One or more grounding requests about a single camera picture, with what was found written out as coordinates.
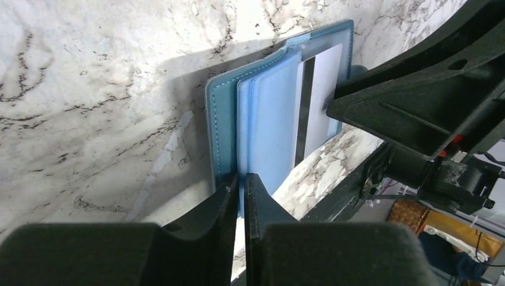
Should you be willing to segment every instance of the marble surface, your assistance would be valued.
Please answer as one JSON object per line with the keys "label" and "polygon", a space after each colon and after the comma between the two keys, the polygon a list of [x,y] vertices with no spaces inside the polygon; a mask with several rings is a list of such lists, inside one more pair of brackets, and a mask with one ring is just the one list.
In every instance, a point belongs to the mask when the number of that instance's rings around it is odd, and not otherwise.
{"label": "marble surface", "polygon": [[[345,125],[338,136],[297,165],[272,197],[294,218],[301,219],[381,143],[379,138]],[[239,218],[232,281],[245,270],[244,231],[244,220]]]}
{"label": "marble surface", "polygon": [[[211,192],[203,99],[210,76],[348,18],[354,63],[374,67],[463,2],[0,0],[0,240],[29,222],[179,217]],[[314,178],[345,174],[342,164],[373,151],[374,138],[348,132],[360,148],[327,145],[334,152],[319,156],[340,167],[317,165]],[[317,156],[295,172],[311,170]],[[311,202],[330,188],[286,184]],[[283,205],[306,212],[290,195]]]}

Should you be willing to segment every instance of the wicker basket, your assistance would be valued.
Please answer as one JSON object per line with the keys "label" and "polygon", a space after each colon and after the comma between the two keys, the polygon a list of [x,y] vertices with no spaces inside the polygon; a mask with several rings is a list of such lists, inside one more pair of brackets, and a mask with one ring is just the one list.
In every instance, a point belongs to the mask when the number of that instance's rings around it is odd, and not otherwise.
{"label": "wicker basket", "polygon": [[429,208],[412,200],[397,200],[389,213],[389,222],[399,222],[407,225],[419,235],[423,231],[423,225],[428,217]]}

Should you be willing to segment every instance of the blue wallet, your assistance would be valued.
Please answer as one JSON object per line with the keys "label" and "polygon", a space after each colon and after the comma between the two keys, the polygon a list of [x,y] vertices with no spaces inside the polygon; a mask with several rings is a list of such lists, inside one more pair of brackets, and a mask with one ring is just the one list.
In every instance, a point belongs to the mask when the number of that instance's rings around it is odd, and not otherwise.
{"label": "blue wallet", "polygon": [[352,43],[348,20],[290,38],[268,57],[209,80],[215,187],[227,174],[257,173],[273,194],[297,155],[303,159],[340,132],[341,123],[325,111],[336,85],[350,77]]}

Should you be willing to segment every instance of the mounting hole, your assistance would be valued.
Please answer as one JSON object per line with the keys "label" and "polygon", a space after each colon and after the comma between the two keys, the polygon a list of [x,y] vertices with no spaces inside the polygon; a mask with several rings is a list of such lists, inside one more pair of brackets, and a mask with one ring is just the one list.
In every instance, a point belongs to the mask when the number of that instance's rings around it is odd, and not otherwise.
{"label": "mounting hole", "polygon": [[178,223],[169,223],[168,225],[164,226],[163,229],[168,232],[176,232],[182,229],[182,225]]}
{"label": "mounting hole", "polygon": [[468,63],[468,60],[459,60],[453,62],[448,69],[449,70],[461,70],[465,67],[465,65]]}

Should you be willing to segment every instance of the wallet stitching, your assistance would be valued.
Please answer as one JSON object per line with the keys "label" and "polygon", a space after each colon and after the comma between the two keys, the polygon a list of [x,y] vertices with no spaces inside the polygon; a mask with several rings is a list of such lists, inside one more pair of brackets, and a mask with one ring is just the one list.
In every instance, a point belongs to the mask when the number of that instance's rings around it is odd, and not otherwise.
{"label": "wallet stitching", "polygon": [[[318,35],[317,37],[321,37],[325,34],[328,34],[328,33],[333,33],[334,31],[327,31],[325,33],[322,33],[320,35]],[[299,43],[303,43],[303,42],[307,42],[309,40],[312,40],[313,37],[309,37],[308,39],[302,39],[302,40],[299,40],[299,41],[296,41],[296,42],[293,42],[292,44],[290,44],[289,46],[287,46],[287,48],[289,48],[290,46],[293,46],[293,45],[297,45]],[[350,44],[349,44],[349,62],[350,60],[352,59],[352,49],[351,49],[351,43],[353,42],[353,34],[351,33],[351,40],[350,40]],[[216,132],[216,154],[217,154],[217,180],[218,180],[218,183],[221,181],[221,158],[219,156],[219,134],[217,133],[217,112],[216,112],[216,88],[218,88],[219,86],[223,86],[223,85],[227,85],[228,83],[231,83],[231,82],[234,82],[238,79],[241,79],[243,78],[244,76],[248,76],[249,74],[251,73],[255,73],[259,70],[262,70],[268,66],[271,66],[272,64],[276,63],[277,61],[279,61],[280,59],[282,58],[282,56],[280,56],[279,58],[277,58],[276,60],[272,61],[271,63],[269,64],[266,64],[264,66],[261,66],[253,71],[250,71],[248,73],[245,73],[245,74],[242,74],[241,76],[237,76],[237,77],[234,77],[233,79],[231,80],[228,80],[227,82],[223,82],[217,86],[215,86],[213,89],[212,89],[212,102],[213,102],[213,109],[214,109],[214,131]]]}

